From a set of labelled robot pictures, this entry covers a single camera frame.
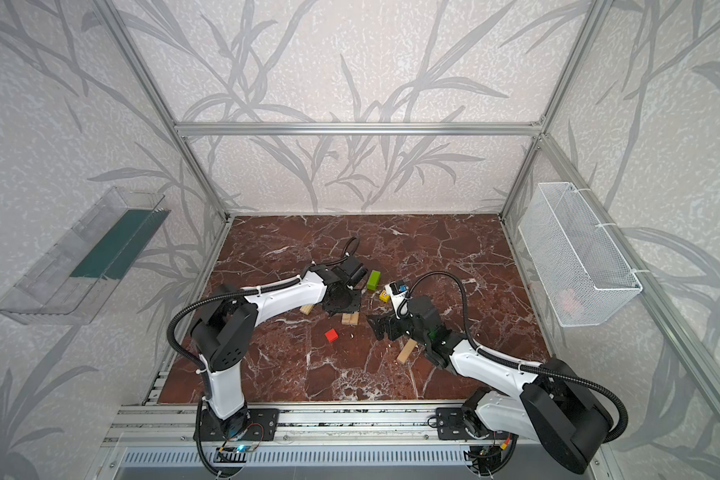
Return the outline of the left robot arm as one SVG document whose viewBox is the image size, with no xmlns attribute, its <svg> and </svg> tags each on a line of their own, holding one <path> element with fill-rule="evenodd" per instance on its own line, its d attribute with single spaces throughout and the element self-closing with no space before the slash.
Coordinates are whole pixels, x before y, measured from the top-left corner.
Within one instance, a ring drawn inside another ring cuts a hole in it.
<svg viewBox="0 0 720 480">
<path fill-rule="evenodd" d="M 356 286 L 368 269 L 353 255 L 327 264 L 310 264 L 282 281 L 255 286 L 222 288 L 215 296 L 192 303 L 170 320 L 166 338 L 170 347 L 193 363 L 203 381 L 205 401 L 213 415 L 225 422 L 247 408 L 242 392 L 240 363 L 255 328 L 265 321 L 304 306 L 319 306 L 328 315 L 359 310 Z M 195 311 L 205 316 L 190 328 L 198 352 L 184 348 L 175 334 L 178 324 Z"/>
</svg>

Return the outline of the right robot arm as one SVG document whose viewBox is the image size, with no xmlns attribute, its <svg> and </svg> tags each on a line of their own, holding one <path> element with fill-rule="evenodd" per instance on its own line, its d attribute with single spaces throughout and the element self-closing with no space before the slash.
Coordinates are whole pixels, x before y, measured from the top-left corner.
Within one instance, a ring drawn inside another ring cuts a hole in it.
<svg viewBox="0 0 720 480">
<path fill-rule="evenodd" d="M 402 310 L 367 319 L 377 339 L 406 337 L 422 346 L 436 367 L 488 386 L 463 406 L 473 435 L 504 431 L 536 440 L 558 464 L 582 474 L 602 444 L 626 431 L 623 401 L 564 361 L 522 361 L 484 348 L 447 328 L 426 296 L 398 295 L 393 304 Z"/>
</svg>

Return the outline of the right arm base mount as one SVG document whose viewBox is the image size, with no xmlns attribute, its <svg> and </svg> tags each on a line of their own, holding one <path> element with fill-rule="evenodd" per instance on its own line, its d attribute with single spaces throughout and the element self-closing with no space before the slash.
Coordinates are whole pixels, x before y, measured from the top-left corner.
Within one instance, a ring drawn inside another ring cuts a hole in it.
<svg viewBox="0 0 720 480">
<path fill-rule="evenodd" d="M 460 407 L 436 408 L 426 424 L 436 430 L 439 440 L 504 442 L 510 437 L 508 432 L 487 429 L 475 415 L 465 416 Z"/>
</svg>

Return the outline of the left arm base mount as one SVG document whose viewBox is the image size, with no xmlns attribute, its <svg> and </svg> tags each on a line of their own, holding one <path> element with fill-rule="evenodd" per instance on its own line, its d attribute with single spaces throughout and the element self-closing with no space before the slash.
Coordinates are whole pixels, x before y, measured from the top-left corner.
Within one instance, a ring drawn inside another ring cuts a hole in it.
<svg viewBox="0 0 720 480">
<path fill-rule="evenodd" d="M 201 411 L 193 434 L 194 440 L 212 441 L 273 441 L 280 410 L 276 408 L 243 408 L 226 420 L 218 419 L 214 412 Z"/>
</svg>

